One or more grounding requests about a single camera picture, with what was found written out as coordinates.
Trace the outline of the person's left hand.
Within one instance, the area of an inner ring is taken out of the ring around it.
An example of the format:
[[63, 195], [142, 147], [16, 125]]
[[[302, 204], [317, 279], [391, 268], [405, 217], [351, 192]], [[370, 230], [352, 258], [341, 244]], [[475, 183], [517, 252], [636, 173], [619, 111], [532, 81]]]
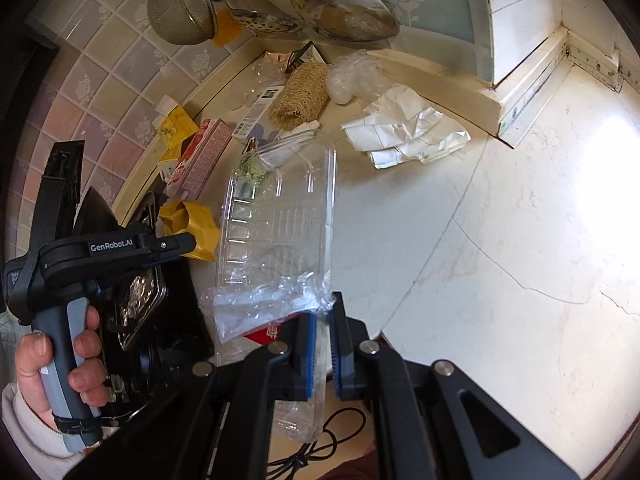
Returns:
[[[102, 344], [96, 330], [100, 325], [99, 312], [88, 307], [87, 328], [74, 341], [74, 348], [84, 362], [68, 375], [72, 389], [81, 400], [92, 408], [102, 408], [111, 399], [104, 385], [106, 369], [100, 360]], [[50, 403], [44, 392], [40, 368], [53, 359], [53, 347], [46, 335], [31, 333], [24, 335], [15, 352], [15, 377], [17, 387], [35, 415], [51, 429], [56, 429]]]

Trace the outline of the white sleeve forearm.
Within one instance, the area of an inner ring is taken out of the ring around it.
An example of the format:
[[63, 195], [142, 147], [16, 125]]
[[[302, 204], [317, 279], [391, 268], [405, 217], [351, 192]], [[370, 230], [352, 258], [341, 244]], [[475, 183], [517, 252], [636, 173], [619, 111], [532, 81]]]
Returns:
[[2, 422], [13, 443], [39, 479], [63, 479], [95, 446], [70, 452], [63, 435], [47, 426], [27, 405], [16, 382], [2, 392]]

